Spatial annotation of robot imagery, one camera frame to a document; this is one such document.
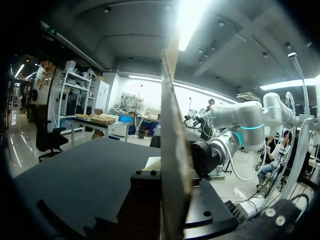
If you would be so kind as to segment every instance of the white cabinet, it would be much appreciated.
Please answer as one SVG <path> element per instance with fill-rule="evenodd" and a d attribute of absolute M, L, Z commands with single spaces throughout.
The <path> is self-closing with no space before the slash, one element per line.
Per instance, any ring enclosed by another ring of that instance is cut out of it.
<path fill-rule="evenodd" d="M 96 100 L 95 100 L 95 109 L 106 109 L 108 94 L 109 94 L 109 84 L 104 81 L 98 81 L 96 83 Z"/>

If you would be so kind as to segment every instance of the screw hole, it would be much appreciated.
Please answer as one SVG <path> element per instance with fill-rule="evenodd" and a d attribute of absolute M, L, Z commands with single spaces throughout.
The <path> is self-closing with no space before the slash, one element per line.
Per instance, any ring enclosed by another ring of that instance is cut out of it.
<path fill-rule="evenodd" d="M 205 211 L 205 212 L 203 213 L 203 215 L 204 215 L 205 217 L 209 217 L 209 216 L 211 216 L 211 212 Z"/>

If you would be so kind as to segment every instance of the exit sign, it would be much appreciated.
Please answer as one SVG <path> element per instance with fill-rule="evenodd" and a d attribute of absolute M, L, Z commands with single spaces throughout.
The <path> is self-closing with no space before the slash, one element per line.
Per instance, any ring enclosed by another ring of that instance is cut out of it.
<path fill-rule="evenodd" d="M 48 32 L 51 33 L 53 36 L 57 34 L 57 30 L 51 27 L 48 28 Z"/>

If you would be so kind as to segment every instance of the wooden tray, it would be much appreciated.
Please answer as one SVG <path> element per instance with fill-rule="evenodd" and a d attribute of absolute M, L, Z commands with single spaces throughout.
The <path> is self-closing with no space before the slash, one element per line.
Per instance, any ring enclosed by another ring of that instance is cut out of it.
<path fill-rule="evenodd" d="M 80 119 L 89 119 L 89 118 L 91 118 L 91 116 L 90 115 L 87 115 L 87 114 L 76 114 L 75 115 L 77 118 L 80 118 Z"/>
<path fill-rule="evenodd" d="M 114 124 L 116 122 L 116 120 L 111 117 L 92 116 L 91 122 L 98 123 L 98 124 L 111 125 L 111 124 Z"/>

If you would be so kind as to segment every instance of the tile floor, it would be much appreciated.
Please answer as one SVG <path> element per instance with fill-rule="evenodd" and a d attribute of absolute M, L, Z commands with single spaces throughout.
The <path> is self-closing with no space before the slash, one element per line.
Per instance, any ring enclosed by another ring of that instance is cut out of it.
<path fill-rule="evenodd" d="M 8 157 L 8 169 L 11 176 L 21 174 L 29 168 L 39 163 L 38 157 L 43 155 L 36 148 L 36 126 L 34 123 L 27 121 L 25 114 L 16 115 L 16 125 L 11 126 L 7 132 L 9 143 Z M 77 131 L 74 135 L 75 145 L 83 144 L 91 140 L 92 132 Z M 69 143 L 61 146 L 63 151 L 71 148 L 71 134 L 65 134 L 69 139 Z M 138 139 L 138 136 L 131 135 L 128 138 L 128 142 L 138 145 L 149 146 L 151 138 L 145 137 L 144 139 Z M 249 178 L 254 176 L 251 180 L 242 181 L 239 180 L 234 173 L 226 173 L 225 178 L 213 178 L 211 185 L 214 187 L 221 199 L 226 202 L 231 200 L 233 203 L 244 201 L 256 192 L 256 185 L 258 178 L 256 177 L 255 166 L 259 162 L 259 155 L 254 152 L 245 153 L 238 151 L 233 156 L 234 165 L 238 174 L 243 178 Z M 313 196 L 313 191 L 309 187 L 305 187 L 303 184 L 298 184 L 293 196 L 298 193 L 306 193 L 309 197 Z M 276 189 L 270 198 L 272 201 L 279 195 L 279 191 Z M 305 200 L 303 198 L 297 201 L 297 206 L 301 209 L 305 208 Z"/>

